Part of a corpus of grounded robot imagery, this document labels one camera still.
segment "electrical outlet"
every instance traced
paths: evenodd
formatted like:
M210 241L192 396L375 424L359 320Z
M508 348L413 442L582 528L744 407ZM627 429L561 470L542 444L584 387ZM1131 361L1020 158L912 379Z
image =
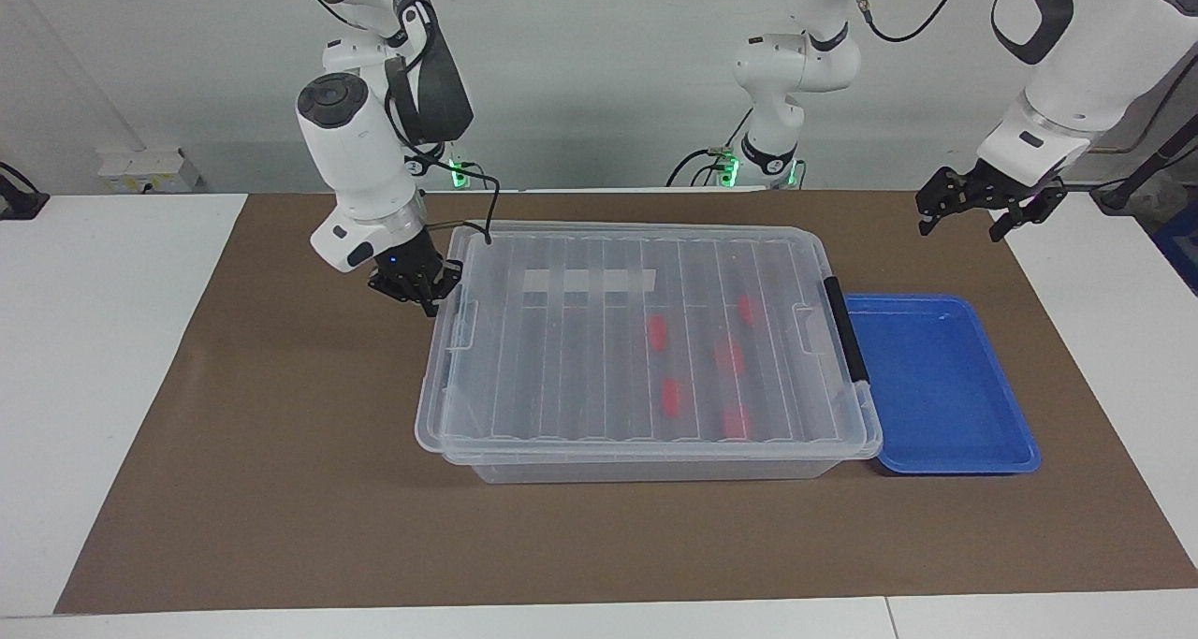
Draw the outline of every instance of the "electrical outlet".
M721 186L734 187L737 185L737 175L740 173L740 159L737 158L731 149L725 149L720 152L719 161L715 162L714 167L719 171L715 179L718 179Z
M195 192L202 182L199 170L179 149L104 152L99 157L99 179L111 192Z
M478 164L474 162L466 161L462 158L462 151L456 147L453 143L447 143L444 145L437 145L428 152L425 156L430 156L437 162L446 164L449 169L443 169L428 161L416 157L416 155L407 155L404 157L407 164L407 173L412 174L413 177L420 179L419 182L423 189L431 192L441 192L444 189L470 189L471 176L462 173L468 170L474 173Z

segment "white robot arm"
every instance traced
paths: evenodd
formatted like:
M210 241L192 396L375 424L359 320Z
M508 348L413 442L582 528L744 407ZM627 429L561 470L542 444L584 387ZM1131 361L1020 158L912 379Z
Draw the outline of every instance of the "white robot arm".
M994 241L1043 222L1065 195L1059 174L1198 42L1198 0L996 0L992 25L1035 68L973 170L942 168L919 191L924 235L973 207L1006 210Z
M425 229L405 143L461 135L473 113L429 0L321 0L355 26L325 48L327 71L301 91L296 116L337 195L311 246L343 272L374 259L373 289L435 315L460 278Z
M803 127L794 92L835 91L852 84L861 50L848 35L853 0L791 0L799 34L749 38L733 74L752 98L744 137L737 143L742 177L780 185L793 165Z

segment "green light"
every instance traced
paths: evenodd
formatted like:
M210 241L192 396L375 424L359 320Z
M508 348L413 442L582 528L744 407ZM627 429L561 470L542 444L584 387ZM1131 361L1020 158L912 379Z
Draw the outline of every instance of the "green light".
M453 158L449 159L449 167L453 169L461 169L461 164L454 162ZM456 170L454 170L450 173L450 175L453 175L453 186L455 188L466 187L470 185L470 179L467 179L466 174L459 174Z
M720 175L720 185L724 187L732 187L737 185L737 174L740 171L740 159L736 157L730 157L728 162L724 165L724 173Z

